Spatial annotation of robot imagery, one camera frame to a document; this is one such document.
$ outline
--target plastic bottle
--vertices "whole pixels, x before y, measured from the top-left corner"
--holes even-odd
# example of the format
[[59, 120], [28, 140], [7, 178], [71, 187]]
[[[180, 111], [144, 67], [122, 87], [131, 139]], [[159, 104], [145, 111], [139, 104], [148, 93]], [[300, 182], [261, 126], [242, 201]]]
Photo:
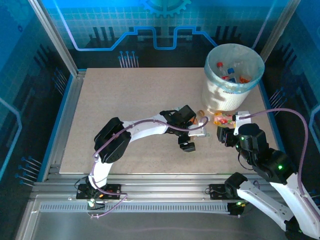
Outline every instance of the plastic bottle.
[[237, 78], [235, 74], [235, 70], [231, 67], [228, 69], [228, 74], [229, 74], [229, 82], [237, 83]]
[[229, 76], [224, 70], [224, 64], [221, 61], [219, 61], [216, 63], [216, 67], [218, 68], [218, 76], [223, 80], [228, 80]]

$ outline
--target glass panel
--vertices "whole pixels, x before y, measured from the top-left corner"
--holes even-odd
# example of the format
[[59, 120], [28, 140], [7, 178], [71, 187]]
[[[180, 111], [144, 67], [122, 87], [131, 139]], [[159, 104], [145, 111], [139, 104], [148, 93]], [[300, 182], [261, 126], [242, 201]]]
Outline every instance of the glass panel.
[[203, 67], [224, 43], [260, 52], [287, 2], [43, 1], [80, 69]]
[[70, 74], [27, 0], [0, 1], [0, 22], [0, 233], [14, 239]]
[[[297, 110], [307, 120], [310, 134], [302, 179], [309, 191], [319, 191], [320, 181], [319, 9], [319, 1], [300, 2], [266, 62], [263, 79], [272, 108]], [[304, 141], [301, 121], [286, 112], [276, 113], [275, 120], [286, 152], [298, 165]]]

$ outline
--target wooden board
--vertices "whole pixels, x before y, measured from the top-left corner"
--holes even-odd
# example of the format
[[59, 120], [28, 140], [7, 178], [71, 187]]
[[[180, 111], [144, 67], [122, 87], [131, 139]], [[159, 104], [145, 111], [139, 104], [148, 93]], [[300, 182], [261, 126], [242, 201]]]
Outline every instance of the wooden board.
[[[88, 174], [93, 165], [94, 137], [113, 117], [134, 121], [152, 117], [162, 110], [189, 105], [203, 110], [203, 68], [90, 68], [77, 103], [60, 173]], [[265, 109], [259, 87], [251, 90], [238, 110], [256, 113]], [[253, 118], [266, 133], [270, 147], [277, 148], [268, 119]], [[195, 139], [196, 151], [183, 152], [178, 137], [152, 135], [130, 143], [111, 173], [252, 173], [243, 169], [234, 148], [217, 140], [211, 122], [210, 137]]]

